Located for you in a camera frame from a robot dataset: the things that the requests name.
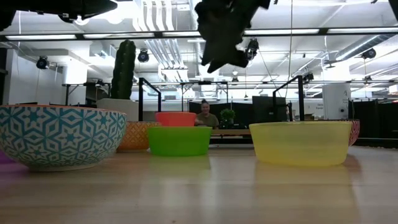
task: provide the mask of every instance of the translucent yellow bowl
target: translucent yellow bowl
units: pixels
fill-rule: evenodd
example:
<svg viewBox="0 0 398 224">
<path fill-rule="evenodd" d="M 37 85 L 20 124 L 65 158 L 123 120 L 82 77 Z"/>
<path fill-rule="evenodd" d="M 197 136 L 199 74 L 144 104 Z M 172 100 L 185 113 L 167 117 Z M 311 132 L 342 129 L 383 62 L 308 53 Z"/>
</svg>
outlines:
<svg viewBox="0 0 398 224">
<path fill-rule="evenodd" d="M 251 124 L 257 159 L 297 166 L 332 166 L 347 156 L 351 123 L 346 121 Z"/>
</svg>

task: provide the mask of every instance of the green cactus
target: green cactus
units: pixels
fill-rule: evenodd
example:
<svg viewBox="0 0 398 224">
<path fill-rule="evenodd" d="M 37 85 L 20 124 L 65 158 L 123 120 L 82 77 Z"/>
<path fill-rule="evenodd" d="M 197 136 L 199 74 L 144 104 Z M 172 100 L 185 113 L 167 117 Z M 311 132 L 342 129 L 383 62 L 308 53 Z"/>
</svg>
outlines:
<svg viewBox="0 0 398 224">
<path fill-rule="evenodd" d="M 125 40 L 120 44 L 114 63 L 111 98 L 130 100 L 136 60 L 136 45 Z"/>
</svg>

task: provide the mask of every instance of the green bowl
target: green bowl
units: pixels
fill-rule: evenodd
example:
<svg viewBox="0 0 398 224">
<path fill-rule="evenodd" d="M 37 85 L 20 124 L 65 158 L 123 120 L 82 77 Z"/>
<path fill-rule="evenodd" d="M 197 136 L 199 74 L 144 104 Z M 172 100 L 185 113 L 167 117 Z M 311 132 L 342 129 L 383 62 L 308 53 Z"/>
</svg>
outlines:
<svg viewBox="0 0 398 224">
<path fill-rule="evenodd" d="M 211 128 L 154 127 L 148 129 L 150 152 L 156 156 L 199 156 L 207 154 Z"/>
</svg>

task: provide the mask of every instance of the potted plant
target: potted plant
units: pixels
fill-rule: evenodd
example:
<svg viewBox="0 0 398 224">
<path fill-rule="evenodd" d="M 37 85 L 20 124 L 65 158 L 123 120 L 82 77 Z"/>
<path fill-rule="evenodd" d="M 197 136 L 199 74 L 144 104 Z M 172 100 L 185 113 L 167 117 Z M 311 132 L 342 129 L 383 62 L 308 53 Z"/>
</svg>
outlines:
<svg viewBox="0 0 398 224">
<path fill-rule="evenodd" d="M 97 102 L 98 108 L 126 113 L 127 121 L 138 121 L 138 103 L 130 99 L 135 60 L 136 46 L 133 41 L 125 40 L 116 53 L 111 98 Z"/>
<path fill-rule="evenodd" d="M 231 128 L 233 125 L 233 119 L 235 118 L 235 111 L 230 109 L 223 109 L 220 115 L 221 115 L 221 122 L 220 122 L 221 129 Z"/>
</svg>

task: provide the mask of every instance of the person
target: person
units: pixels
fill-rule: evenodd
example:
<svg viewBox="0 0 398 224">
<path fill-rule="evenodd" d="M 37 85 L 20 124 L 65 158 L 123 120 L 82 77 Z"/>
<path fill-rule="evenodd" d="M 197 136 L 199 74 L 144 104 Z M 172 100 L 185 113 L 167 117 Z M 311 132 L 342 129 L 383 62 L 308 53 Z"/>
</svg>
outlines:
<svg viewBox="0 0 398 224">
<path fill-rule="evenodd" d="M 201 113 L 197 115 L 195 120 L 196 126 L 208 126 L 213 129 L 218 129 L 218 119 L 215 115 L 210 113 L 210 105 L 206 100 L 201 101 Z"/>
</svg>

